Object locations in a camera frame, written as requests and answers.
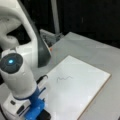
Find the table surface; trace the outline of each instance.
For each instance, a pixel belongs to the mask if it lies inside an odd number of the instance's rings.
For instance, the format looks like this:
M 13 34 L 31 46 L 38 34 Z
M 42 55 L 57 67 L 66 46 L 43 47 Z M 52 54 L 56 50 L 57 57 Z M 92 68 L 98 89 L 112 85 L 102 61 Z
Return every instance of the table surface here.
M 112 74 L 79 120 L 118 120 L 120 116 L 120 50 L 70 32 L 53 46 L 49 64 L 33 70 L 35 79 L 47 74 L 68 55 Z M 3 103 L 8 94 L 6 85 L 1 85 L 0 103 Z

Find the white paper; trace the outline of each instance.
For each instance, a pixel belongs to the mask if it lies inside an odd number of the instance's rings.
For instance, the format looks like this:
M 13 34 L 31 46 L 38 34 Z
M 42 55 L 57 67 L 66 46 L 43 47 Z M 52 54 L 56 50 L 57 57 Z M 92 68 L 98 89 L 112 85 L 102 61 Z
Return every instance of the white paper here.
M 72 56 L 48 73 L 45 84 L 46 110 L 51 120 L 77 120 L 110 74 Z

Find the dark wall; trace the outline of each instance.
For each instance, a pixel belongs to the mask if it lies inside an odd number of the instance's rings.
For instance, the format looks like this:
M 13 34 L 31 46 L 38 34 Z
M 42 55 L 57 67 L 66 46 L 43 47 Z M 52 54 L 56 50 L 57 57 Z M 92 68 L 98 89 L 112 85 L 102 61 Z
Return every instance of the dark wall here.
M 60 28 L 120 47 L 119 0 L 57 0 Z M 54 32 L 50 0 L 23 2 L 38 29 Z

